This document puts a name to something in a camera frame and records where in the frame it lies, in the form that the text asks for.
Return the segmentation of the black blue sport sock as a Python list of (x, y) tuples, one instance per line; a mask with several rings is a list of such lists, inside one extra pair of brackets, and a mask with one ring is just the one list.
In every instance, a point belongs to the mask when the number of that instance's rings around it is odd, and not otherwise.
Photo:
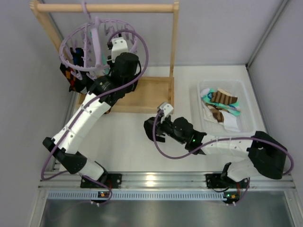
[[(84, 66), (84, 51), (82, 48), (75, 48), (75, 51), (71, 48), (71, 54), (72, 54), (72, 60), (73, 60), (73, 64), (76, 66)], [(87, 94), (89, 88), (92, 86), (93, 84), (93, 80), (88, 76), (88, 72), (85, 71), (78, 71), (74, 68), (73, 69), (73, 73), (75, 74), (80, 74), (82, 79), (78, 79), (78, 82), (81, 85), (81, 92), (80, 94)]]

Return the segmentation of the lilac round clip hanger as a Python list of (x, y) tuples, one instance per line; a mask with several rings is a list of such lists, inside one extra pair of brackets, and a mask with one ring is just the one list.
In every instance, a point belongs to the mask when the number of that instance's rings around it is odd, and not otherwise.
[(123, 52), (137, 53), (139, 35), (125, 21), (92, 17), (85, 1), (81, 3), (81, 10), (87, 22), (64, 38), (59, 48), (59, 58), (63, 66), (72, 69), (71, 74), (77, 79), (88, 76), (94, 80), (94, 72), (109, 72), (101, 42), (109, 45), (109, 62), (114, 63)]

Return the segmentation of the green white sock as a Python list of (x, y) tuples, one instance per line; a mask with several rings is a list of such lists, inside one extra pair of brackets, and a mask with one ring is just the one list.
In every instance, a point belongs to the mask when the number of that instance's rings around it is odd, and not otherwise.
[(109, 66), (106, 58), (102, 53), (101, 44), (99, 40), (98, 30), (96, 28), (91, 29), (92, 45), (95, 54), (95, 70), (98, 75), (106, 75), (109, 73)]

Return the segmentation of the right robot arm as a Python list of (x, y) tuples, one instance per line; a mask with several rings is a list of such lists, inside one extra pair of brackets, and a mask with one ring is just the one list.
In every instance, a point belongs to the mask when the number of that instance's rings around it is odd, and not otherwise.
[(220, 179), (225, 187), (244, 179), (262, 175), (280, 180), (286, 161), (286, 148), (263, 131), (245, 138), (220, 138), (194, 129), (184, 117), (174, 121), (170, 117), (164, 121), (154, 117), (143, 124), (149, 140), (165, 142), (165, 136), (185, 146), (194, 155), (227, 155), (238, 157), (238, 162), (224, 165)]

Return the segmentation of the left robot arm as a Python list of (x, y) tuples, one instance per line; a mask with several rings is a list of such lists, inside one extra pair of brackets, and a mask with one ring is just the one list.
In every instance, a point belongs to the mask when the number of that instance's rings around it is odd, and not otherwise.
[(116, 57), (108, 74), (97, 78), (74, 116), (53, 137), (46, 137), (43, 146), (70, 174), (85, 175), (102, 182), (104, 167), (91, 161), (78, 149), (97, 120), (110, 111), (116, 102), (135, 90), (142, 68), (136, 54), (123, 52)]

